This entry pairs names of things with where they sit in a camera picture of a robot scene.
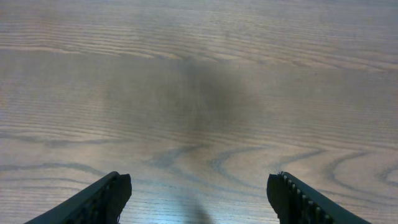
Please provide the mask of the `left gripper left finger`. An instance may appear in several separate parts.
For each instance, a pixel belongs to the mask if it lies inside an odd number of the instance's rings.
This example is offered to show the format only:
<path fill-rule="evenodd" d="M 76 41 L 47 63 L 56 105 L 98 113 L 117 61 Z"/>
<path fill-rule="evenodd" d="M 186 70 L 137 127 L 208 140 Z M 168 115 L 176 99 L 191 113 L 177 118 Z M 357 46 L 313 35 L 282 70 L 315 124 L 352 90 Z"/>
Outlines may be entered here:
<path fill-rule="evenodd" d="M 119 224 L 131 195 L 131 176 L 112 171 L 26 224 Z"/>

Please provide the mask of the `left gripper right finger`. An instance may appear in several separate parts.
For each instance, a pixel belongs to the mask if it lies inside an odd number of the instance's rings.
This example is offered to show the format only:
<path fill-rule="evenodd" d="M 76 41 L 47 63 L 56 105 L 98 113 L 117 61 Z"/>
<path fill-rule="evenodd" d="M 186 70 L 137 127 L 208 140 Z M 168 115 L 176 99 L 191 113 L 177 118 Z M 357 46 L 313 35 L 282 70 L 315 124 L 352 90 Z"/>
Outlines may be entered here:
<path fill-rule="evenodd" d="M 288 172 L 269 175 L 266 190 L 281 224 L 370 224 Z"/>

